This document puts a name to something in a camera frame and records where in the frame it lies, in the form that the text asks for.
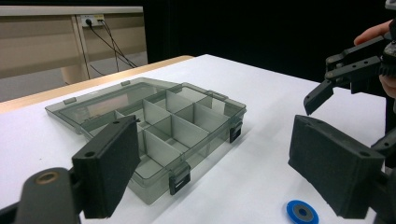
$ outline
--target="blue round object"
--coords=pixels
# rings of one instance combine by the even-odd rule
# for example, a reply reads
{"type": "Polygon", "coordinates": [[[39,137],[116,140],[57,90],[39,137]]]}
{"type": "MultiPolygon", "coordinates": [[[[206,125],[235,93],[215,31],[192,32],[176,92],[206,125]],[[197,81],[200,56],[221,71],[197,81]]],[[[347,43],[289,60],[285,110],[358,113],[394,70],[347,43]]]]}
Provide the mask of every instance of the blue round object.
{"type": "Polygon", "coordinates": [[[295,224],[318,224],[319,217],[315,209],[309,204],[293,200],[286,207],[289,217],[295,224]]]}

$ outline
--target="box latch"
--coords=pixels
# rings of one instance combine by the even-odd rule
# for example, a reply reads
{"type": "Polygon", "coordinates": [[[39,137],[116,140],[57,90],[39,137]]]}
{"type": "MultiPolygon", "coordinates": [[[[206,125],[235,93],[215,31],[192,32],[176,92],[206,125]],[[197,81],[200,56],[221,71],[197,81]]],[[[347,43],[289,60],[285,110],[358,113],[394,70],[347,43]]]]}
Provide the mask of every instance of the box latch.
{"type": "Polygon", "coordinates": [[[171,171],[169,176],[169,192],[171,195],[175,195],[190,182],[190,170],[190,165],[183,161],[176,169],[171,171]]]}
{"type": "Polygon", "coordinates": [[[230,129],[230,143],[232,143],[239,135],[241,135],[242,121],[239,121],[235,127],[230,129]]]}

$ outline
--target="white table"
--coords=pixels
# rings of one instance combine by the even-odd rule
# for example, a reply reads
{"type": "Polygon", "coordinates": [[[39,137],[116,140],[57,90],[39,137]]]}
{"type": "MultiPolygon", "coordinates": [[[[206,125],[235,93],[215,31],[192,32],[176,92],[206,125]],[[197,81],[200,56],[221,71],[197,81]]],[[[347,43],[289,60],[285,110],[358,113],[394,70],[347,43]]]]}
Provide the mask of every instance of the white table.
{"type": "MultiPolygon", "coordinates": [[[[50,118],[45,106],[136,77],[189,82],[247,105],[242,134],[195,167],[191,182],[175,196],[166,192],[146,205],[127,189],[111,218],[88,220],[81,213],[82,223],[290,223],[285,208],[291,200],[313,206],[320,223],[373,223],[371,209],[364,220],[337,217],[288,165],[294,116],[305,115],[304,97],[318,83],[211,55],[1,114],[0,207],[19,200],[29,176],[51,167],[71,168],[71,157],[86,144],[82,135],[50,118]]],[[[385,99],[336,88],[311,117],[370,146],[384,135],[385,99]]]]}

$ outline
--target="power outlet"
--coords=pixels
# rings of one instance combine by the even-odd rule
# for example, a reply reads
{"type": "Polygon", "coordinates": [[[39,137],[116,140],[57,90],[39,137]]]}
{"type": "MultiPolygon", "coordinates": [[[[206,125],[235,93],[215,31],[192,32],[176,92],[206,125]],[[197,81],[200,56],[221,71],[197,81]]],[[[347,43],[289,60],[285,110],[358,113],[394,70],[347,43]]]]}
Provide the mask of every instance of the power outlet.
{"type": "Polygon", "coordinates": [[[81,24],[82,27],[89,27],[87,21],[91,21],[92,26],[102,26],[103,24],[100,21],[104,21],[105,16],[103,14],[95,14],[95,15],[81,15],[81,24]]]}

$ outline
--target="transparent compartment box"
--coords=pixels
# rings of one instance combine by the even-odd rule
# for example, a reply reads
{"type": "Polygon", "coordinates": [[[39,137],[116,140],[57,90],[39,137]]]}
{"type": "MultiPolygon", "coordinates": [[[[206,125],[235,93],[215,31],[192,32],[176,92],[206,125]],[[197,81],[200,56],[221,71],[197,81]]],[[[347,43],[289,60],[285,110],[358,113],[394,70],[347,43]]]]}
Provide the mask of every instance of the transparent compartment box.
{"type": "Polygon", "coordinates": [[[46,107],[47,113],[87,140],[116,119],[135,115],[139,156],[128,187],[146,204],[173,195],[190,171],[241,133],[246,106],[189,83],[140,77],[46,107]]]}

